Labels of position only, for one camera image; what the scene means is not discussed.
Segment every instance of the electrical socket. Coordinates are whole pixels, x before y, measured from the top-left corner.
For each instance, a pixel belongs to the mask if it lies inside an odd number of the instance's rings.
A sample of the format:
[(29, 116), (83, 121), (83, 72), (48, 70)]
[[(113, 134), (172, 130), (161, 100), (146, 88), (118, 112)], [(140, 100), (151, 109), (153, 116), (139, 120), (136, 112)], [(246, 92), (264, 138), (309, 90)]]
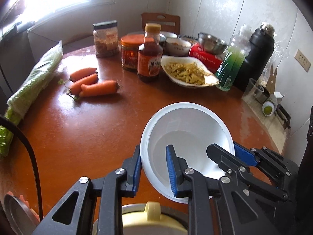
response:
[(304, 54), (302, 54), (302, 52), (300, 50), (297, 50), (297, 53), (295, 54), (295, 59), (301, 64), (301, 66), (306, 70), (306, 72), (309, 71), (311, 63), (304, 56)]

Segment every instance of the round table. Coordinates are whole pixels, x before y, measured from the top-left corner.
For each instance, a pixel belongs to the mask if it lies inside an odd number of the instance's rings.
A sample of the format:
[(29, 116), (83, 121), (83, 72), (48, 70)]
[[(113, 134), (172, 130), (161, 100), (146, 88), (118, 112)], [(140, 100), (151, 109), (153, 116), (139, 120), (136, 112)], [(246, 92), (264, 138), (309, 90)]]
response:
[[(58, 80), (68, 79), (69, 73), (84, 67), (99, 68), (100, 80), (117, 80), (121, 84), (119, 94), (89, 97), (78, 102), (67, 96), (67, 89), (59, 85)], [(136, 73), (122, 69), (119, 55), (97, 59), (93, 46), (64, 55), (57, 75), (19, 125), (35, 151), (44, 215), (80, 177), (95, 179), (119, 168), (140, 144), (148, 120), (158, 110), (175, 102), (194, 102), (209, 108), (224, 121), (233, 140), (247, 148), (272, 148), (269, 136), (241, 96), (242, 92), (235, 87), (229, 92), (216, 87), (183, 88), (171, 82), (162, 71), (157, 81), (143, 83)], [(269, 182), (257, 169), (252, 171)], [(8, 156), (0, 159), (2, 203), (7, 191), (18, 196), (23, 194), (38, 211), (29, 156), (16, 138)], [(137, 196), (124, 198), (123, 205), (147, 201), (187, 212), (187, 205), (159, 194), (142, 171)]]

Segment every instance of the red box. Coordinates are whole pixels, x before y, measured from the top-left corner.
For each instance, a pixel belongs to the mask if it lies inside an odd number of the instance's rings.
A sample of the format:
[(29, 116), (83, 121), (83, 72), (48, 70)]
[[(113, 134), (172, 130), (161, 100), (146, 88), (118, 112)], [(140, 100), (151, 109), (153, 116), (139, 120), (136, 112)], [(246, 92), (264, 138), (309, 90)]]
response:
[(212, 73), (216, 73), (223, 61), (219, 56), (205, 52), (200, 47), (199, 43), (196, 43), (191, 47), (189, 56), (198, 58)]

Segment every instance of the black jar lid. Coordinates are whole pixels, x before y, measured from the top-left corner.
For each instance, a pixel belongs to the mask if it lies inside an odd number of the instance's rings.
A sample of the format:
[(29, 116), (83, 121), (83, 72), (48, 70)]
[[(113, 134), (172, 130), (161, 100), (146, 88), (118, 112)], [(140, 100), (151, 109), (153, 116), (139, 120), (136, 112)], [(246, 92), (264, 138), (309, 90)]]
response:
[(106, 21), (106, 22), (101, 22), (101, 23), (94, 24), (94, 30), (107, 29), (107, 28), (116, 27), (116, 26), (117, 26), (117, 21), (116, 20)]

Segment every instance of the wooden chair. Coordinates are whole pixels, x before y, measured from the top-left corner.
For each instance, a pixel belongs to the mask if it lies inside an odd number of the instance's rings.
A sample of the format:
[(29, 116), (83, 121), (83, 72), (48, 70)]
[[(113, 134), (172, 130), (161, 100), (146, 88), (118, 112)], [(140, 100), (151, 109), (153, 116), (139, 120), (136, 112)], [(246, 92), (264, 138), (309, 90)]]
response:
[(146, 23), (158, 23), (161, 31), (180, 34), (180, 17), (165, 13), (144, 12), (141, 14), (142, 30), (145, 30)]

